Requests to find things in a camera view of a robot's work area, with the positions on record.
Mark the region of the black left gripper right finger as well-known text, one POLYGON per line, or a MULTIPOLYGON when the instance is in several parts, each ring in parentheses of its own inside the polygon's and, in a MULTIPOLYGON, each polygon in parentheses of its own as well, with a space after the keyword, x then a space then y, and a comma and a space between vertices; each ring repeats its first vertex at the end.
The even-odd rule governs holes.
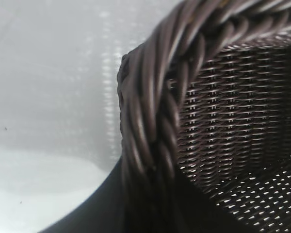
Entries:
POLYGON ((214 203, 176 168, 175 195, 182 217, 191 233, 222 233, 224 219, 214 203))

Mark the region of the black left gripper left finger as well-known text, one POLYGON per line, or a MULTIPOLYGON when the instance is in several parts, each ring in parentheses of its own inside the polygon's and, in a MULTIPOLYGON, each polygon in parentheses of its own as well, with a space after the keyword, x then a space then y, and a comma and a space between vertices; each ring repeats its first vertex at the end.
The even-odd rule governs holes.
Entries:
POLYGON ((102 185, 80 206, 43 233, 124 233, 125 204, 119 160, 102 185))

